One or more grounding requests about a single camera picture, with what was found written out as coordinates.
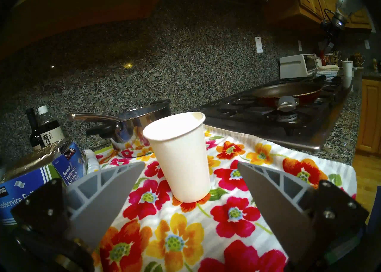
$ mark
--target stack of towels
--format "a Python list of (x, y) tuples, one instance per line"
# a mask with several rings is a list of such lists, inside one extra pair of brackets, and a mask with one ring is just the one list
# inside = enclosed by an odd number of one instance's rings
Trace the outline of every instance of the stack of towels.
[(337, 76), (338, 72), (339, 72), (339, 67), (336, 66), (335, 64), (330, 64), (330, 65), (318, 67), (316, 75), (317, 76), (325, 75), (327, 76), (327, 78), (330, 78), (330, 77)]

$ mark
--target pot handle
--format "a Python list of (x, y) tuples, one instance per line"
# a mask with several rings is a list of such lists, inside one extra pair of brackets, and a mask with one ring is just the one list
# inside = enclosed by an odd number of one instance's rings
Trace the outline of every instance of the pot handle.
[(87, 121), (87, 122), (110, 122), (110, 121), (121, 121), (122, 118), (106, 115), (106, 114), (95, 114), (95, 113), (69, 113), (66, 115), (69, 121)]
[(94, 136), (96, 134), (99, 134), (99, 136), (103, 139), (109, 139), (111, 138), (116, 131), (116, 124), (102, 124), (98, 126), (94, 126), (92, 128), (89, 128), (86, 130), (87, 136)]
[(171, 103), (171, 100), (167, 98), (165, 100), (158, 100), (158, 101), (150, 102), (149, 104), (153, 105), (153, 104), (160, 104), (160, 103)]
[(295, 110), (296, 106), (299, 104), (299, 99), (292, 96), (280, 97), (277, 103), (278, 110), (282, 112), (290, 112)]

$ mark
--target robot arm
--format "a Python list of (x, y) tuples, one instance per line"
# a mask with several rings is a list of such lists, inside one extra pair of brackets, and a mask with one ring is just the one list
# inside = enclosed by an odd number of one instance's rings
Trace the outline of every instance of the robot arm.
[(332, 49), (335, 39), (339, 36), (341, 30), (344, 29), (351, 14), (360, 10), (362, 7), (363, 2), (361, 0), (336, 0), (335, 12), (327, 8), (324, 10), (325, 18), (320, 24), (320, 27), (328, 34), (326, 40), (328, 47), (325, 49), (324, 53), (329, 52)]

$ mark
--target white bottle cap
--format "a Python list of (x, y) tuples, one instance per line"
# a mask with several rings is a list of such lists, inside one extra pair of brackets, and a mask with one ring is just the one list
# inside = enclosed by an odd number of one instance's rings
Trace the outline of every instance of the white bottle cap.
[(39, 112), (39, 115), (41, 115), (41, 114), (44, 114), (44, 113), (47, 113), (47, 112), (48, 112), (48, 107), (46, 107), (46, 106), (41, 106), (41, 107), (39, 107), (37, 110), (38, 110), (38, 112)]

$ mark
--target lower cabinet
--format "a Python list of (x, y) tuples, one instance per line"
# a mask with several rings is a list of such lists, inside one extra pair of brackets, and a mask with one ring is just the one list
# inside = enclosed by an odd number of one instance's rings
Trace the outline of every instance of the lower cabinet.
[(360, 129), (356, 148), (381, 153), (381, 82), (363, 79)]

